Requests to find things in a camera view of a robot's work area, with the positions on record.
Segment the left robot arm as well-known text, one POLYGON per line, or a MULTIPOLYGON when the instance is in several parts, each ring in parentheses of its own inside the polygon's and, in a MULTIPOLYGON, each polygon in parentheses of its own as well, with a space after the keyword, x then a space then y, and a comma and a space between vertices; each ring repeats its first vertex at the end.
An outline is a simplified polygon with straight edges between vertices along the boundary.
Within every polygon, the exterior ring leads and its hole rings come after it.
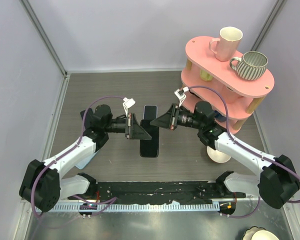
POLYGON ((19 196, 34 204, 43 213, 50 211, 59 200, 77 195, 87 200, 97 192, 97 181, 86 173, 74 177, 65 175, 77 164, 95 155, 109 140, 110 133, 124 134, 130 140, 151 140, 151 135, 139 125, 133 113, 113 118, 106 104, 82 111, 83 136, 55 156, 34 159, 26 169, 19 196))

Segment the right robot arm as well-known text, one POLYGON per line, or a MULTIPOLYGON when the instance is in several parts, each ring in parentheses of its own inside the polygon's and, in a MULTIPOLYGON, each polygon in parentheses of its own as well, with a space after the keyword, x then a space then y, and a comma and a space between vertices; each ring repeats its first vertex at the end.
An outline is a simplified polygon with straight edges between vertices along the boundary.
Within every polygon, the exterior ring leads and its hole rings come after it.
POLYGON ((169 110, 150 122, 152 126, 175 130, 178 126, 198 130, 205 146, 237 160, 252 175, 226 171, 216 180, 216 193, 223 198, 232 193, 255 195, 274 209, 280 209, 300 190, 292 161, 285 155, 275 157, 251 147, 215 122, 215 112, 206 101, 199 101, 190 112, 173 103, 169 110))

